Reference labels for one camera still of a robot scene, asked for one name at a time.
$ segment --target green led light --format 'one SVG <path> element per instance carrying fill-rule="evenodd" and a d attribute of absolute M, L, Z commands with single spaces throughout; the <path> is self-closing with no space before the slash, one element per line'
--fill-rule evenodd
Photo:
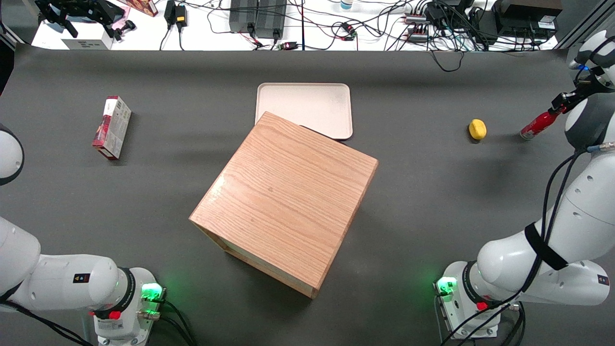
<path fill-rule="evenodd" d="M 454 288 L 457 286 L 457 279 L 456 278 L 448 278 L 446 276 L 444 276 L 443 278 L 438 280 L 438 288 L 440 289 L 440 292 L 444 295 L 447 296 L 451 293 L 453 293 Z"/>
<path fill-rule="evenodd" d="M 141 298 L 160 299 L 162 296 L 162 286 L 157 283 L 144 284 L 141 287 Z"/>

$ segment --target bottle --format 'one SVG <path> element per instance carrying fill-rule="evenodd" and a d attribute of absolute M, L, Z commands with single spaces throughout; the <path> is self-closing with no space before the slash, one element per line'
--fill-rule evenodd
<path fill-rule="evenodd" d="M 352 7 L 352 0 L 339 0 L 339 6 L 342 10 L 349 10 Z"/>
<path fill-rule="evenodd" d="M 544 129 L 553 124 L 555 122 L 555 119 L 557 119 L 557 116 L 562 113 L 563 110 L 548 110 L 543 114 L 537 116 L 536 119 L 534 119 L 531 123 L 524 127 L 519 132 L 519 134 L 523 139 L 531 140 L 536 135 L 541 133 Z"/>

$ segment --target white table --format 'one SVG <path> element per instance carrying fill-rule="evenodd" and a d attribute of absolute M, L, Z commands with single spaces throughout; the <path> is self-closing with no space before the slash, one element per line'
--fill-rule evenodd
<path fill-rule="evenodd" d="M 111 2 L 124 6 L 116 0 L 110 0 Z M 305 42 L 307 46 L 326 48 L 333 39 L 327 36 L 320 28 L 314 24 L 309 23 L 308 20 L 321 25 L 332 25 L 335 22 L 344 22 L 346 19 L 337 17 L 335 15 L 342 15 L 357 20 L 368 20 L 377 16 L 383 8 L 394 3 L 394 0 L 383 0 L 382 2 L 368 2 L 378 0 L 354 0 L 354 4 L 350 10 L 342 10 L 338 2 L 331 2 L 329 0 L 305 0 L 304 16 L 305 21 Z M 494 0 L 487 0 L 488 8 L 491 7 Z M 188 14 L 188 26 L 183 28 L 182 31 L 182 46 L 184 50 L 252 50 L 255 48 L 246 37 L 243 37 L 238 33 L 214 33 L 229 31 L 228 16 L 229 12 L 226 10 L 214 9 L 218 6 L 218 0 L 210 2 L 208 0 L 188 0 L 188 2 L 198 5 L 206 5 L 204 8 L 192 8 L 186 6 Z M 411 5 L 415 6 L 419 0 L 414 0 Z M 220 7 L 229 8 L 231 0 L 222 0 Z M 288 16 L 285 20 L 284 36 L 280 42 L 296 41 L 301 43 L 301 14 L 300 10 L 292 4 L 300 4 L 300 0 L 288 0 L 287 13 Z M 165 0 L 158 2 L 157 8 L 159 13 L 155 17 L 150 17 L 135 9 L 131 9 L 129 12 L 129 19 L 132 20 L 137 29 L 135 31 L 126 32 L 124 39 L 119 42 L 114 42 L 111 46 L 111 50 L 159 50 L 161 40 L 167 32 L 167 24 L 164 20 L 164 7 L 166 5 Z M 484 8 L 485 2 L 476 0 L 474 6 Z M 328 12 L 335 15 L 325 15 L 313 12 L 313 10 L 320 12 Z M 388 26 L 385 28 L 385 16 L 380 18 L 381 30 L 386 30 L 393 37 L 398 37 L 406 29 L 407 25 L 403 23 L 404 9 L 399 8 L 393 11 L 389 16 Z M 368 22 L 369 25 L 376 27 L 376 20 Z M 331 35 L 329 28 L 323 28 L 323 30 Z M 370 35 L 365 28 L 357 29 L 358 37 L 355 41 L 342 41 L 336 39 L 329 48 L 329 50 L 385 50 L 388 48 L 395 39 L 389 38 L 387 42 L 387 35 L 383 35 L 380 38 L 375 38 Z M 265 45 L 271 45 L 272 39 L 260 39 L 261 43 Z M 517 49 L 521 49 L 521 43 L 523 39 L 517 39 Z M 426 50 L 425 45 L 417 45 L 399 42 L 398 48 L 401 50 Z M 525 40 L 525 49 L 529 49 L 530 40 Z M 543 43 L 540 49 L 553 49 L 557 41 L 555 37 Z M 36 36 L 32 42 L 33 46 L 47 48 L 47 49 L 68 49 L 66 45 L 60 39 L 60 33 L 55 31 L 45 21 L 41 23 Z M 453 47 L 453 42 L 450 39 L 436 39 L 434 44 L 430 45 L 430 49 L 436 50 L 449 50 Z M 471 49 L 472 44 L 467 41 L 466 47 Z M 509 50 L 515 47 L 510 41 L 500 39 L 499 43 L 490 46 L 490 50 Z M 164 42 L 163 50 L 180 50 L 179 35 L 176 27 L 173 27 L 167 39 Z"/>

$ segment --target red can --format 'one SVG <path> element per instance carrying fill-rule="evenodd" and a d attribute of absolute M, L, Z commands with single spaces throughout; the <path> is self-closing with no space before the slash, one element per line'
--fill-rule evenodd
<path fill-rule="evenodd" d="M 536 117 L 536 119 L 532 120 L 526 127 L 524 127 L 519 134 L 525 140 L 530 140 L 534 138 L 536 135 L 541 133 L 544 129 L 549 127 L 551 124 L 555 122 L 557 116 L 562 114 L 565 111 L 565 108 L 562 110 L 548 110 L 543 114 Z"/>

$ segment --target red button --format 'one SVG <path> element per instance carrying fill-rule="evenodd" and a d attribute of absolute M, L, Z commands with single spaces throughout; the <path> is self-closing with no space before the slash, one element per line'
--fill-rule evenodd
<path fill-rule="evenodd" d="M 119 311 L 111 311 L 109 313 L 109 319 L 110 320 L 119 320 L 119 317 L 122 315 L 121 312 Z"/>
<path fill-rule="evenodd" d="M 476 308 L 479 311 L 486 310 L 488 307 L 489 307 L 489 305 L 487 305 L 487 303 L 485 303 L 485 302 L 478 302 L 478 303 L 476 303 Z"/>

